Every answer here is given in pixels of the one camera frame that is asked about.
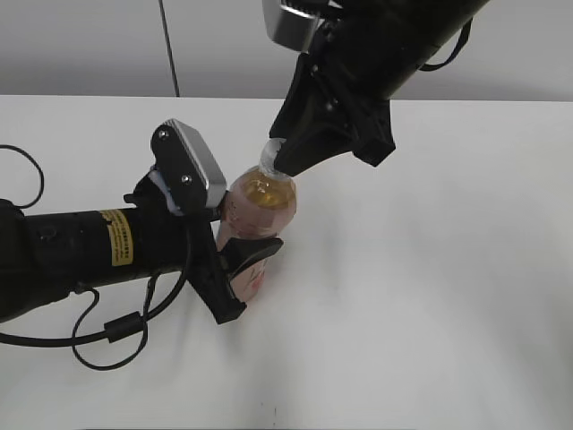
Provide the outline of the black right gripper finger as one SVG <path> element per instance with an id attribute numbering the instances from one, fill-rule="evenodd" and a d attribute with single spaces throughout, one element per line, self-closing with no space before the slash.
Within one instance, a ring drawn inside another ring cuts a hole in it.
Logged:
<path id="1" fill-rule="evenodd" d="M 319 62 L 310 54 L 297 58 L 289 90 L 269 129 L 270 138 L 328 139 L 334 133 L 331 112 L 334 92 Z"/>
<path id="2" fill-rule="evenodd" d="M 320 120 L 301 123 L 281 139 L 274 168 L 288 176 L 297 176 L 327 159 L 351 151 L 353 135 L 342 124 Z"/>

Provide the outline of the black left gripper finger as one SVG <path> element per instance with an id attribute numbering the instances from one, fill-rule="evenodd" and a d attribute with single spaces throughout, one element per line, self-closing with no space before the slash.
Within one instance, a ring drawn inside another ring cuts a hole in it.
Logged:
<path id="1" fill-rule="evenodd" d="M 229 191 L 226 191 L 219 204 L 216 207 L 210 209 L 210 220 L 221 220 L 223 218 L 228 196 Z"/>
<path id="2" fill-rule="evenodd" d="M 262 239 L 230 238 L 218 252 L 224 273 L 229 281 L 252 267 L 276 254 L 284 242 L 279 237 Z"/>

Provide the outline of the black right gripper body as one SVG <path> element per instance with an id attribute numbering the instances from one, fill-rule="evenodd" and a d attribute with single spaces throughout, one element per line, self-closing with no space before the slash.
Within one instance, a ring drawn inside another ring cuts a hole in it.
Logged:
<path id="1" fill-rule="evenodd" d="M 349 151 L 362 162 L 377 167 L 395 149 L 390 127 L 388 101 L 372 101 L 353 88 L 342 74 L 338 55 L 341 39 L 332 26 L 320 29 L 314 36 L 310 54 L 320 64 L 334 92 L 327 105 L 331 121 L 342 124 L 353 135 Z"/>

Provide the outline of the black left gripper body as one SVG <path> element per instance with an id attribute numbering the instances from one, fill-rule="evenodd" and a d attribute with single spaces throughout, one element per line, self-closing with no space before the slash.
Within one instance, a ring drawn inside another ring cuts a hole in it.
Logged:
<path id="1" fill-rule="evenodd" d="M 237 319 L 245 303 L 232 291 L 232 259 L 218 251 L 210 223 L 222 217 L 222 205 L 227 184 L 210 179 L 184 175 L 175 182 L 167 181 L 159 172 L 149 172 L 127 194 L 124 200 L 134 204 L 154 228 L 171 229 L 160 237 L 167 241 L 170 251 L 175 241 L 184 240 L 181 274 L 173 290 L 149 313 L 154 318 L 165 311 L 177 298 L 184 283 L 192 285 L 217 323 Z"/>

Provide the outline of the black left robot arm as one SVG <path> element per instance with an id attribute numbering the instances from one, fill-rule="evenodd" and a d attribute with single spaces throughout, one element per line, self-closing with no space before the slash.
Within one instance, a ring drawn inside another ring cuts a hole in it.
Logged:
<path id="1" fill-rule="evenodd" d="M 211 223 L 219 211 L 176 216 L 148 179 L 125 200 L 126 208 L 42 215 L 25 215 L 3 200 L 1 320 L 87 288 L 181 271 L 215 321 L 228 323 L 246 308 L 231 280 L 283 245 L 275 236 L 233 238 L 218 249 Z"/>

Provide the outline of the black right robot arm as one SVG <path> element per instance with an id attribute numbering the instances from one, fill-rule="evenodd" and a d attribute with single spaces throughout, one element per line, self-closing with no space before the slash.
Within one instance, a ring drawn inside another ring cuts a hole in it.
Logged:
<path id="1" fill-rule="evenodd" d="M 483 1 L 266 1 L 268 37 L 298 54 L 269 135 L 274 167 L 297 176 L 351 152 L 377 167 L 396 148 L 390 99 L 453 36 L 451 63 Z"/>

